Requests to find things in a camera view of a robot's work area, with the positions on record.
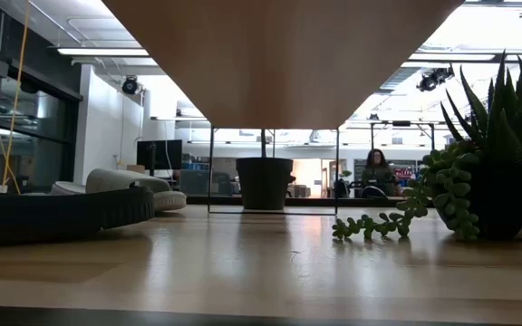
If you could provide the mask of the grey slide sandal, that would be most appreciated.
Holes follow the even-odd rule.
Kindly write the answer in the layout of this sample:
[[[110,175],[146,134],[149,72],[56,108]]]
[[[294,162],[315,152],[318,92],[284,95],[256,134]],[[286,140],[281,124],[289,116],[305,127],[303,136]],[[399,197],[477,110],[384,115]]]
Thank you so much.
[[[122,190],[129,187],[147,187],[153,193],[156,212],[180,210],[187,205],[187,196],[174,191],[163,179],[129,170],[94,169],[84,185],[68,181],[56,181],[51,195],[82,195],[88,193]]]

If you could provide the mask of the black slide sandal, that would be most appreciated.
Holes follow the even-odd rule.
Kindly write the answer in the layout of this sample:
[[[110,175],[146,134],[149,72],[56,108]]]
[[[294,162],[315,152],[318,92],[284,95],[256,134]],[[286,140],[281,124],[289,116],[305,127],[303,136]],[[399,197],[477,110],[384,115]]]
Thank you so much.
[[[67,196],[0,195],[0,245],[66,240],[154,217],[146,187]]]

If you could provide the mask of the leafy green potted plant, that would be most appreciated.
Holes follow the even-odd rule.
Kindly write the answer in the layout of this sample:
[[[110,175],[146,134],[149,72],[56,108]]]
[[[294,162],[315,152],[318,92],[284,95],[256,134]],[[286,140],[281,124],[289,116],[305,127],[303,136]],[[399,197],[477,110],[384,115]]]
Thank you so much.
[[[236,161],[244,209],[278,211],[285,207],[294,161],[266,155],[266,130],[261,129],[261,155]]]

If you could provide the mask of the black computer monitor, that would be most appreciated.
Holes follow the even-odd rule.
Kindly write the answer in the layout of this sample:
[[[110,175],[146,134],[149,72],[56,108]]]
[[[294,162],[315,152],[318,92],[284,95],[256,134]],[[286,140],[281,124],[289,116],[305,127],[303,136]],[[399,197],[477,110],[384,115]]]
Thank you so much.
[[[182,145],[180,139],[139,141],[137,164],[147,170],[181,169]]]

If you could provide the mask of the person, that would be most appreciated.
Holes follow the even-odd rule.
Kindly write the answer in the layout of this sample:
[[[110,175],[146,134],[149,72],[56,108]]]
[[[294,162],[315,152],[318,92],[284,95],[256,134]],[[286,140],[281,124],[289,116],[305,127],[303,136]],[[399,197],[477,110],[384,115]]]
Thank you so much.
[[[362,183],[379,188],[385,196],[396,197],[401,193],[398,178],[379,149],[371,149],[368,153]]]

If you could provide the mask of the round black ceiling speaker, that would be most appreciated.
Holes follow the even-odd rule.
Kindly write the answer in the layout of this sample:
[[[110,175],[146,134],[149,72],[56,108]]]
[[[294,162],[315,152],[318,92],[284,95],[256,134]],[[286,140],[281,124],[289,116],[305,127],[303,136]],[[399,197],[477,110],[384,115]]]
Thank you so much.
[[[121,90],[128,95],[136,95],[141,91],[137,76],[127,76],[121,86]]]

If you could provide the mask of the black ceiling spotlight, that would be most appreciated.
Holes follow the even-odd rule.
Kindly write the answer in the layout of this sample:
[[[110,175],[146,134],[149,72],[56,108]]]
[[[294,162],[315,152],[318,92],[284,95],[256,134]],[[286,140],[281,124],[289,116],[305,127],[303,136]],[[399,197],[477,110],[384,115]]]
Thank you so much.
[[[452,65],[449,67],[433,68],[421,75],[421,80],[416,85],[416,88],[422,92],[433,91],[454,76],[455,72]]]

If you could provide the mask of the ceiling light fixture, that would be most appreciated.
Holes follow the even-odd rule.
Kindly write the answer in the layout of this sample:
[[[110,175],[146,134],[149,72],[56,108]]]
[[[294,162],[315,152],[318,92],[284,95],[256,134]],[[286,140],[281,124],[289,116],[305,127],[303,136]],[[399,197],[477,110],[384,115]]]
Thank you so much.
[[[494,54],[484,53],[414,53],[409,62],[489,62]]]
[[[142,48],[57,48],[61,55],[90,57],[149,57]]]

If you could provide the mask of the succulent plant in dark pot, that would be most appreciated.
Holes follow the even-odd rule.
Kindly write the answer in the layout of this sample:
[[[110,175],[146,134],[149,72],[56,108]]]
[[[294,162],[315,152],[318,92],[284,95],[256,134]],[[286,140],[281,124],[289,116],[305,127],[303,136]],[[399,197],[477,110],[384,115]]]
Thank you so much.
[[[456,107],[442,112],[454,143],[424,157],[420,177],[410,181],[395,211],[338,219],[334,238],[391,232],[406,237],[412,220],[433,206],[461,242],[522,241],[522,65],[514,80],[500,63],[484,101],[467,81],[461,84],[471,119]]]

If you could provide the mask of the wooden shelf with black frame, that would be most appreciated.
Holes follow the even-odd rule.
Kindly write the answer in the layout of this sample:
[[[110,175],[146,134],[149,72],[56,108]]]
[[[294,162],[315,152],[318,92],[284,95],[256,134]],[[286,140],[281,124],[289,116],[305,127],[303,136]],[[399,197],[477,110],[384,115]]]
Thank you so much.
[[[336,129],[464,0],[103,0],[219,129]]]

